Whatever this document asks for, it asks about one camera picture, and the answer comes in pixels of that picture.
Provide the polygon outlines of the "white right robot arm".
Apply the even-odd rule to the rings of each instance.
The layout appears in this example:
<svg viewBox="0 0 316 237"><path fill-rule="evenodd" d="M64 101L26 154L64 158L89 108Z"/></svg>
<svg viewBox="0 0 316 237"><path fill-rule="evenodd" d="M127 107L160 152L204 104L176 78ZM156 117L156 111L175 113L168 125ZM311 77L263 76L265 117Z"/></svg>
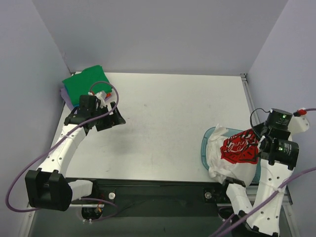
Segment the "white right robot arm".
<svg viewBox="0 0 316 237"><path fill-rule="evenodd" d="M286 182L293 174L299 155L299 145L289 139L292 113L270 109L262 128L253 129L259 139L261 175L255 202L251 203L245 183L226 178L219 189L219 197L230 201L233 223L219 236L231 232L235 237L277 237L279 216Z"/></svg>

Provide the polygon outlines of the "white t-shirt red print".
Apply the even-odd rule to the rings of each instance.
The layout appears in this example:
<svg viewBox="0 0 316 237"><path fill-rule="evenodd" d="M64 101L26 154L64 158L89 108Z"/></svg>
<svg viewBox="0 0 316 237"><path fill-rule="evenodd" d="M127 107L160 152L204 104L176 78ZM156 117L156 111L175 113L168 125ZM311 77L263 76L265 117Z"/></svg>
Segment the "white t-shirt red print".
<svg viewBox="0 0 316 237"><path fill-rule="evenodd" d="M260 180L258 140L252 129L233 133L220 124L206 138L205 158L211 179L223 183L228 177L246 186Z"/></svg>

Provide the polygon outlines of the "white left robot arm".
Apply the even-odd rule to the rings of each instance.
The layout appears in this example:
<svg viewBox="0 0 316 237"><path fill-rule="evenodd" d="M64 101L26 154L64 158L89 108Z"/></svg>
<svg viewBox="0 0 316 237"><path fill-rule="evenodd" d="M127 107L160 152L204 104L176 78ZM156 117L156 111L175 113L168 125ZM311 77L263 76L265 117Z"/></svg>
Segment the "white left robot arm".
<svg viewBox="0 0 316 237"><path fill-rule="evenodd" d="M83 198L95 203L100 191L88 180L68 182L66 171L80 143L92 128L97 131L125 124L117 102L105 104L95 95L82 95L64 120L56 144L36 170L25 176L29 204L34 208L65 211L72 201Z"/></svg>

